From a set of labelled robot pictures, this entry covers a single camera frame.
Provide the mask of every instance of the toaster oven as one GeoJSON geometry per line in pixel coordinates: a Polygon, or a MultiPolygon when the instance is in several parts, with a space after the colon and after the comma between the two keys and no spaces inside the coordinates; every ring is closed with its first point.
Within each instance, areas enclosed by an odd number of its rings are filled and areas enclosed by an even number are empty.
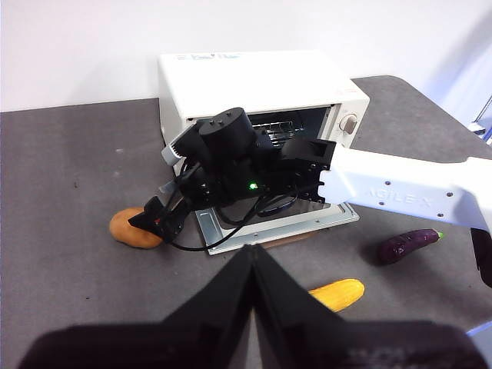
{"type": "MultiPolygon", "coordinates": [[[[281,147],[295,135],[336,141],[350,147],[369,97],[319,51],[216,52],[161,55],[158,59],[161,131],[171,144],[189,125],[241,106],[255,129],[265,130],[281,147]]],[[[175,155],[175,173],[183,160],[175,155]]],[[[249,201],[223,209],[240,218],[249,201]]],[[[222,239],[231,226],[213,208],[196,211],[206,245],[222,239]]],[[[286,211],[255,218],[234,237],[209,250],[273,241],[358,219],[349,204],[298,200],[286,211]]]]}

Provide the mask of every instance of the white wall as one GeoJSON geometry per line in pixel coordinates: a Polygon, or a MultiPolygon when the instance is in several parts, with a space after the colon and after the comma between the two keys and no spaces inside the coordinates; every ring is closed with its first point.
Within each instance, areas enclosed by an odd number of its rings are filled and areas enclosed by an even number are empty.
{"type": "Polygon", "coordinates": [[[295,48],[443,102],[491,18],[490,0],[4,0],[2,110],[155,97],[160,53],[295,48]]]}

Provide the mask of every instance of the purple eggplant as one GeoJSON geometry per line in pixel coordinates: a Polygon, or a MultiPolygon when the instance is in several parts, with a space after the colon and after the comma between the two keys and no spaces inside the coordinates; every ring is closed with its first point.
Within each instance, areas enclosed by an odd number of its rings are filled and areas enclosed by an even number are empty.
{"type": "Polygon", "coordinates": [[[444,235],[434,229],[417,229],[392,237],[377,248],[377,256],[384,264],[396,263],[418,248],[439,241],[444,235]]]}

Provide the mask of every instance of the oven knob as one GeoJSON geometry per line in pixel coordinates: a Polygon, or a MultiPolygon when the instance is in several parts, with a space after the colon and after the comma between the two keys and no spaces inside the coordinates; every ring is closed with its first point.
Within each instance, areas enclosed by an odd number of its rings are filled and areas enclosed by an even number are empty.
{"type": "Polygon", "coordinates": [[[355,114],[345,115],[340,121],[340,129],[351,135],[352,133],[354,133],[356,124],[357,116],[355,114]]]}

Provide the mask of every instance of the gray tabletop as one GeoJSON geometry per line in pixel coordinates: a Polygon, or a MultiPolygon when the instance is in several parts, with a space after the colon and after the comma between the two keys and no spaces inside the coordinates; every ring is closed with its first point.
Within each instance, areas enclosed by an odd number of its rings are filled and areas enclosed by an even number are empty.
{"type": "MultiPolygon", "coordinates": [[[[405,81],[354,81],[371,98],[355,148],[440,162],[492,158],[479,138],[405,81]]],[[[111,238],[111,216],[143,205],[171,178],[162,147],[157,99],[2,114],[2,367],[15,367],[49,330],[159,321],[234,254],[165,245],[143,251],[111,238]]],[[[467,330],[492,318],[492,290],[477,272],[468,229],[356,211],[355,223],[268,252],[306,289],[363,281],[362,299],[341,312],[349,320],[430,319],[467,330]],[[374,263],[379,241],[418,228],[446,237],[400,263],[374,263]]],[[[178,240],[202,243],[194,217],[178,240]]],[[[234,360],[258,367],[253,330],[249,340],[247,353],[234,360]]]]}

